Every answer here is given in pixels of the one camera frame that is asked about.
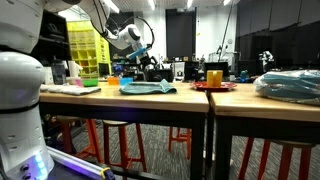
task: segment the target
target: plate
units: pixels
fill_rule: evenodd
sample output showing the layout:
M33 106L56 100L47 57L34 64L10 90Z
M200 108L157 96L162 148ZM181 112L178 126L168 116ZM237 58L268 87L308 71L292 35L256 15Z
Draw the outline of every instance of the plate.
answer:
M190 84L193 89L197 91L210 91L210 92L225 92L236 87L237 85L232 82L222 82L221 87L207 87L207 82L194 82Z

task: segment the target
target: cabinet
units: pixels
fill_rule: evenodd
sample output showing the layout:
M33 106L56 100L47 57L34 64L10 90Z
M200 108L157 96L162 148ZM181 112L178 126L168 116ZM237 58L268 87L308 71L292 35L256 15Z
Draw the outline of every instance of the cabinet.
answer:
M82 66L80 77L97 78L99 63L109 64L109 43L93 28L90 21L68 22L71 58Z

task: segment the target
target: ceiling light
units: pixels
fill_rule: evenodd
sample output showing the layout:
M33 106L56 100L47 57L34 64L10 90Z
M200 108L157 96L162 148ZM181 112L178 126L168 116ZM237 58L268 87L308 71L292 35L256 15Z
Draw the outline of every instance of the ceiling light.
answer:
M188 3L187 3L187 8L188 9L191 7L191 4L192 4L192 0L188 0Z
M154 4L153 0L148 0L149 5L151 6L151 9L154 11L154 9L156 8L156 5Z
M115 11L116 13L119 14L120 10L119 8L111 1L111 0L104 0L106 2L106 4L108 4L110 6L110 8Z
M226 6L229 2L230 2L230 0L224 0L224 1L223 1L223 5Z

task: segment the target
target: metal frame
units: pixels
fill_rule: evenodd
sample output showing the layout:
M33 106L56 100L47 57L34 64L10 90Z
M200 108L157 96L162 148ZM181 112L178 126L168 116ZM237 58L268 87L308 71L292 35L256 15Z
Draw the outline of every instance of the metal frame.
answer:
M131 123L190 128L192 130L190 179L202 179L205 113L46 102L40 102L39 108L41 114L112 119ZM115 174L132 178L167 179L148 173L119 168L111 169Z
M213 118L216 121L216 159L213 173L216 180L229 179L232 136L320 144L320 123L317 122L219 115L214 115ZM213 139L213 132L208 136ZM212 153L212 148L207 148L207 151ZM206 179L213 179L211 172L206 174Z

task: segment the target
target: wooden table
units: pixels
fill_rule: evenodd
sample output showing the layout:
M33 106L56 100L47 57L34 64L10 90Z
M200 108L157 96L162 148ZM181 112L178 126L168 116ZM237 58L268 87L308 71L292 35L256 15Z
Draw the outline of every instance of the wooden table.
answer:
M211 119L215 118L217 126L217 180L229 178L232 136L320 143L320 107L259 97L254 84L238 84L231 92L212 93L210 100ZM210 143L208 154L212 154Z
M205 115L209 111L209 102L203 92L191 90L189 84L173 85L177 89L176 94L121 95L119 86L108 86L107 83L99 83L101 92L84 96L41 93L40 112L191 128L190 179L201 179L204 146L201 139L204 139ZM116 173L140 179L125 171Z

